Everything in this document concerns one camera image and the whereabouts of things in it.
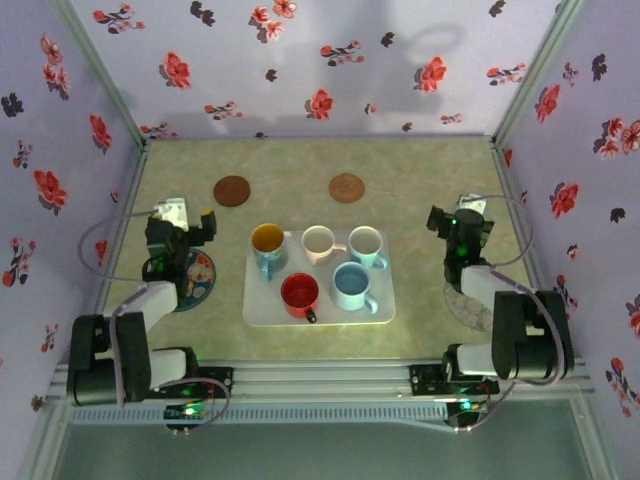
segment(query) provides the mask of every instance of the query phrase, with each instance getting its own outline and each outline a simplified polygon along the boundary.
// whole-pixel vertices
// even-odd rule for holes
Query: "tray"
[[[336,307],[329,292],[334,270],[341,263],[349,260],[349,255],[338,251],[333,254],[331,260],[319,267],[313,267],[307,259],[302,248],[303,231],[291,231],[284,233],[284,241],[289,255],[287,265],[279,272],[273,274],[271,282],[266,282],[260,276],[260,270],[256,265],[251,241],[247,244],[247,265],[244,280],[244,299],[242,302],[242,316],[245,322],[254,327],[314,327],[326,325],[367,325],[383,324],[393,320],[396,315],[396,300],[393,293],[391,280],[391,258],[387,236],[384,232],[382,238],[382,254],[389,260],[386,269],[370,268],[371,287],[369,292],[378,300],[379,308],[376,313],[370,313],[366,308],[355,312],[345,312]],[[334,230],[336,243],[347,244],[351,230]],[[307,322],[303,318],[290,316],[284,308],[284,302],[280,296],[282,282],[292,273],[308,273],[318,282],[320,295],[315,324]]]

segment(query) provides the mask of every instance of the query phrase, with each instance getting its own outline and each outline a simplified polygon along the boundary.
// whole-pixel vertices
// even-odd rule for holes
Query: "coaster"
[[[216,267],[213,260],[201,250],[190,249],[187,269],[189,275],[187,298],[183,305],[174,310],[175,313],[186,312],[200,305],[209,296],[216,283]]]
[[[493,313],[475,298],[458,293],[445,283],[444,299],[449,310],[465,327],[477,332],[490,332],[493,327]]]
[[[364,182],[351,173],[341,173],[329,182],[329,195],[336,202],[357,202],[364,195]]]
[[[251,187],[244,177],[230,175],[224,177],[213,187],[213,198],[223,207],[237,207],[247,201]]]

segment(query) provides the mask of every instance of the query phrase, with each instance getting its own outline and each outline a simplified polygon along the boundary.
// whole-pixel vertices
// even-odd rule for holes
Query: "brown coaster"
[[[364,195],[364,182],[351,173],[341,173],[329,182],[329,195],[336,202],[357,202]]]
[[[244,177],[230,175],[213,187],[213,198],[223,207],[237,207],[247,201],[251,187]]]

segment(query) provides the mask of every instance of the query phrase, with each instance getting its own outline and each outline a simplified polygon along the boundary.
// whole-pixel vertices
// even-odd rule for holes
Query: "wall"
[[[559,3],[69,1],[143,133],[184,138],[493,134]]]
[[[632,0],[587,2],[506,142],[566,299],[623,478],[640,443],[640,34]]]
[[[44,1],[3,3],[0,58],[0,478],[12,479],[94,284],[76,243],[116,212],[137,155]],[[105,235],[86,246],[94,265]]]

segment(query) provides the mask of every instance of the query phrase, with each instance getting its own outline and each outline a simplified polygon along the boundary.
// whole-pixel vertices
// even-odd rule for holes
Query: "blue mug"
[[[369,293],[369,272],[357,262],[345,262],[333,272],[331,296],[333,303],[347,312],[366,306],[371,313],[378,311],[378,301]]]
[[[389,261],[380,253],[382,234],[372,227],[358,227],[349,235],[349,256],[366,268],[387,268]]]
[[[251,248],[260,275],[267,282],[273,274],[287,264],[287,251],[284,245],[284,232],[273,223],[265,223],[257,227],[251,234]]]

